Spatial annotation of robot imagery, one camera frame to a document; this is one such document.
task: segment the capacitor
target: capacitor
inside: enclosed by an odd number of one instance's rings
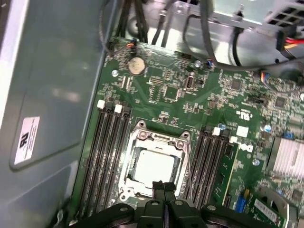
[[[270,125],[265,125],[264,126],[264,132],[267,132],[267,133],[269,133],[269,132],[271,132],[271,126]]]
[[[221,130],[225,130],[225,129],[226,129],[226,125],[224,125],[224,124],[222,124],[222,123],[220,123],[220,124],[218,125],[218,127],[219,127]]]
[[[271,132],[271,126],[269,124],[263,123],[260,126],[260,130],[263,131],[263,132],[270,133]]]
[[[206,60],[206,66],[207,66],[207,68],[212,68],[212,59],[211,58],[208,58]]]

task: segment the screw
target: screw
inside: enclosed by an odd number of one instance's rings
[[[69,222],[68,226],[72,226],[72,225],[76,224],[77,222],[78,222],[77,220],[72,220]]]
[[[176,10],[178,13],[182,13],[182,5],[179,5]]]
[[[184,143],[183,143],[182,141],[178,141],[178,142],[176,143],[176,147],[177,147],[178,149],[182,149],[182,148],[184,147]]]
[[[117,77],[118,76],[118,70],[113,70],[112,71],[112,76]]]
[[[183,204],[183,202],[180,201],[180,200],[177,200],[177,201],[175,201],[174,203],[175,203],[176,205],[182,205],[182,204]]]
[[[258,160],[258,159],[254,159],[254,160],[252,160],[252,164],[254,165],[254,166],[258,166],[258,165],[260,165],[260,161]]]
[[[139,132],[138,136],[141,140],[144,140],[147,138],[147,133],[146,132]]]
[[[201,62],[199,60],[195,60],[194,66],[197,67],[197,68],[199,68],[200,65],[201,65]]]
[[[217,208],[214,207],[213,205],[209,205],[209,206],[207,207],[207,209],[208,209],[208,210],[216,210]]]

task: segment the white sticker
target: white sticker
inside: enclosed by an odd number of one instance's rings
[[[248,131],[249,131],[249,128],[243,127],[243,126],[238,126],[237,127],[237,136],[247,138]]]
[[[266,207],[262,202],[260,202],[258,199],[255,201],[255,207],[259,209],[264,215],[267,216],[271,221],[273,221],[276,224],[277,215],[272,212],[268,207]]]
[[[32,157],[40,117],[26,117],[23,120],[14,164]]]

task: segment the blue connector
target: blue connector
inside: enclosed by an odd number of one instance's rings
[[[246,202],[247,201],[244,199],[244,197],[242,195],[240,195],[237,199],[237,204],[236,204],[235,211],[237,213],[243,213],[244,209],[245,209]]]
[[[285,133],[283,133],[283,138],[285,138],[285,139],[294,139],[295,138],[294,136],[295,135],[293,133],[291,133],[291,132],[285,132]]]

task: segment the gray panel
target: gray panel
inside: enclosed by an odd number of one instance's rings
[[[101,4],[29,3],[0,130],[0,227],[45,227],[72,192],[104,59],[98,37]],[[110,30],[116,5],[111,1],[106,10]],[[28,116],[40,116],[33,156],[14,166]]]

